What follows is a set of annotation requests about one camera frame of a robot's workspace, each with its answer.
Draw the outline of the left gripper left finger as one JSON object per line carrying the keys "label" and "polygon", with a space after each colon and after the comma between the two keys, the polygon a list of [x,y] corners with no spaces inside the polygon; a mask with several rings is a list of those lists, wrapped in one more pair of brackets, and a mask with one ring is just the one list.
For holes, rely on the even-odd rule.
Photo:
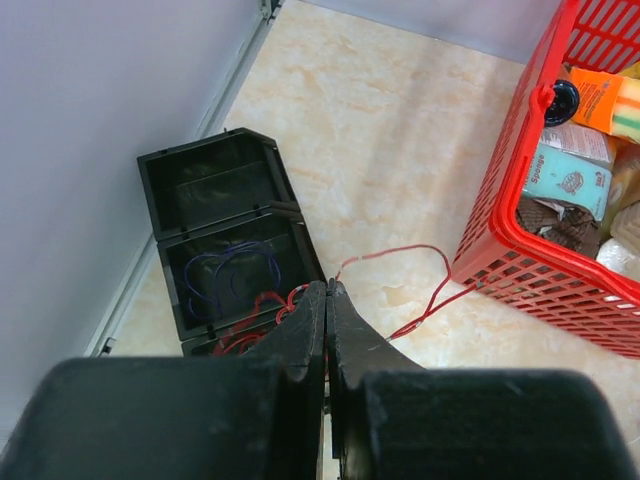
{"label": "left gripper left finger", "polygon": [[242,355],[82,358],[42,380],[5,479],[318,479],[326,286]]}

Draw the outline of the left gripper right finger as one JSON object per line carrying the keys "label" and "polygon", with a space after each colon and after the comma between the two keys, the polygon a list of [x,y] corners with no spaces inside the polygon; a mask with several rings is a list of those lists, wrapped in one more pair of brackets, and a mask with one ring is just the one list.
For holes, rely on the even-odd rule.
{"label": "left gripper right finger", "polygon": [[425,368],[327,293],[333,455],[344,479],[635,479],[604,395],[563,369]]}

